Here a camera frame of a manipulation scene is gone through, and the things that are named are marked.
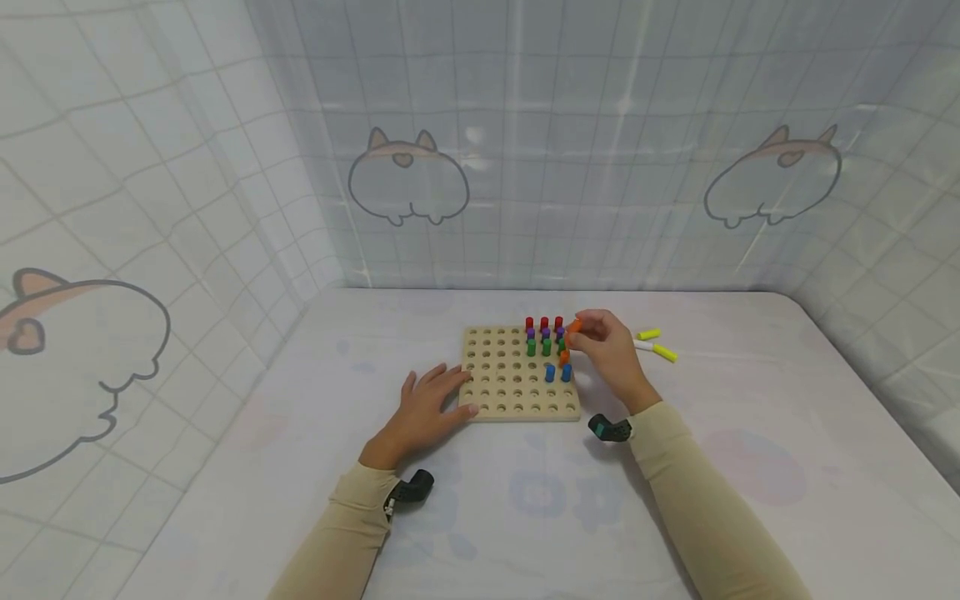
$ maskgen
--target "white tablecloth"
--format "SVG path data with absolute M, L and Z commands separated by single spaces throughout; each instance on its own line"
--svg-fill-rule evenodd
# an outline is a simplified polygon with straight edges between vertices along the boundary
M 960 498 L 792 300 L 773 294 L 324 291 L 134 572 L 122 600 L 260 599 L 410 369 L 454 365 L 469 324 L 605 306 L 660 327 L 641 358 L 816 598 L 960 597 Z M 625 445 L 575 353 L 585 416 L 475 423 L 410 466 L 367 598 L 687 598 Z

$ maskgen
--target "cat illustration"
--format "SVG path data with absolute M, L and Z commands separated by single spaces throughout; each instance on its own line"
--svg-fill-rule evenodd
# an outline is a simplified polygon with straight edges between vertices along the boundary
M 348 189 L 361 208 L 396 227 L 407 217 L 424 217 L 439 225 L 463 212 L 470 197 L 463 169 L 437 151 L 427 130 L 411 144 L 392 142 L 374 127 L 367 151 L 350 166 Z
M 28 477 L 113 430 L 119 395 L 150 379 L 170 315 L 122 281 L 13 274 L 0 308 L 0 484 Z
M 704 194 L 707 215 L 727 229 L 753 217 L 776 225 L 821 203 L 840 179 L 843 161 L 830 143 L 836 131 L 832 125 L 817 139 L 789 139 L 790 129 L 779 126 L 713 180 Z

